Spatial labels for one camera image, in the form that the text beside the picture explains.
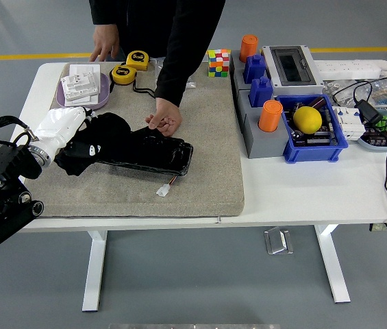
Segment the person's left hand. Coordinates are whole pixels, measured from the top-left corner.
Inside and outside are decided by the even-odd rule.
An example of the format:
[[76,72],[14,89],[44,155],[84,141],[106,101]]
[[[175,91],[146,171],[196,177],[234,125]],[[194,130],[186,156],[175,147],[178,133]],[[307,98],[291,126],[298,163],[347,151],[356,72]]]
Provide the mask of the person's left hand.
[[182,123],[179,108],[173,103],[157,97],[155,99],[155,113],[145,118],[149,129],[158,130],[166,137],[171,137]]

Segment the person's right hand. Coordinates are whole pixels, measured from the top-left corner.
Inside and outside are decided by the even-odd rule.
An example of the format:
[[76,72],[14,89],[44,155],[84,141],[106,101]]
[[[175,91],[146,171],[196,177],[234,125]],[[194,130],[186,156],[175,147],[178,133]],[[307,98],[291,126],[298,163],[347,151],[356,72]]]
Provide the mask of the person's right hand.
[[93,34],[94,49],[89,57],[90,62],[115,59],[119,51],[118,28],[115,24],[95,25]]

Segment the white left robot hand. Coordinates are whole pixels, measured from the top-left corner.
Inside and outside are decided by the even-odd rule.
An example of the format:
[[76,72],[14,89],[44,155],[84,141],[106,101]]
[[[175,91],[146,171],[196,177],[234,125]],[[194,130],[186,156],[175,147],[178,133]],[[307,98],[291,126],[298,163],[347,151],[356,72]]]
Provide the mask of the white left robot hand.
[[81,106],[51,109],[34,130],[38,140],[32,142],[31,146],[43,150],[53,160],[57,152],[74,137],[85,119],[96,116],[93,110]]

